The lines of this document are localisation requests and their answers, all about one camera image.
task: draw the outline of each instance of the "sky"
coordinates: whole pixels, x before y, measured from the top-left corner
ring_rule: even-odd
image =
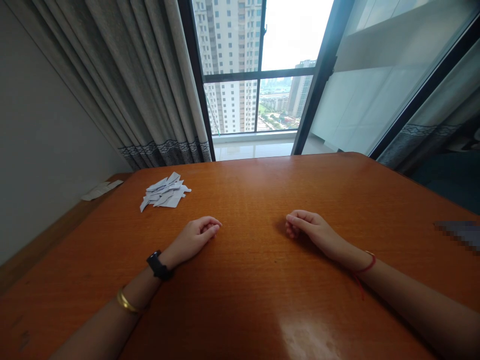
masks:
[[[293,69],[316,60],[333,0],[267,0],[261,69]]]

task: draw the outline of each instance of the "wooden table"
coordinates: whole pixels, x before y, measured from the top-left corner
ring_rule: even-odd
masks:
[[[140,213],[145,189],[181,174],[178,208]],[[223,227],[154,297],[121,359],[424,359],[433,354],[375,295],[302,238],[294,209],[480,311],[480,262],[434,230],[472,213],[356,153],[145,169],[135,173],[0,299],[0,358],[46,359],[192,219]]]

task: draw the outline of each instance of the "gray curtain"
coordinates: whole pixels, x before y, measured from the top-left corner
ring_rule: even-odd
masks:
[[[401,173],[436,153],[480,112],[480,40],[428,97],[377,161]]]
[[[5,2],[134,170],[211,161],[175,0]]]

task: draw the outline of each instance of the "paper scrap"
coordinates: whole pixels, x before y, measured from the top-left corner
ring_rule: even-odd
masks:
[[[88,193],[80,197],[80,199],[84,201],[92,201],[93,199],[99,198],[103,194],[108,193],[110,190],[116,188],[121,183],[123,183],[122,180],[116,180],[112,183],[108,181],[101,182],[97,186],[95,186],[92,190],[90,190]]]
[[[147,196],[143,197],[143,202],[140,205],[140,212],[143,213],[147,205],[149,204],[149,198]]]
[[[148,189],[146,189],[147,191],[155,191],[157,190],[158,188],[162,187],[163,185],[165,185],[167,183],[167,178],[164,178],[162,180],[160,180],[159,182],[153,184],[152,186],[150,186]]]
[[[140,205],[140,212],[142,213],[149,204],[154,208],[176,208],[180,200],[186,197],[185,193],[192,191],[184,185],[184,180],[180,180],[180,177],[180,174],[173,172],[168,178],[149,186]],[[108,188],[113,184],[107,184],[105,187]]]
[[[114,182],[112,182],[110,185],[106,185],[108,188],[110,189],[115,189],[118,185],[122,184],[123,181],[122,180],[115,180]]]

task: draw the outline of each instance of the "black smartwatch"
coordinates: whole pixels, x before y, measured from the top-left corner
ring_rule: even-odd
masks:
[[[153,276],[161,279],[162,281],[168,281],[172,278],[174,272],[169,271],[167,267],[160,262],[159,255],[161,253],[162,252],[160,250],[155,251],[152,255],[148,257],[146,262],[153,270]]]

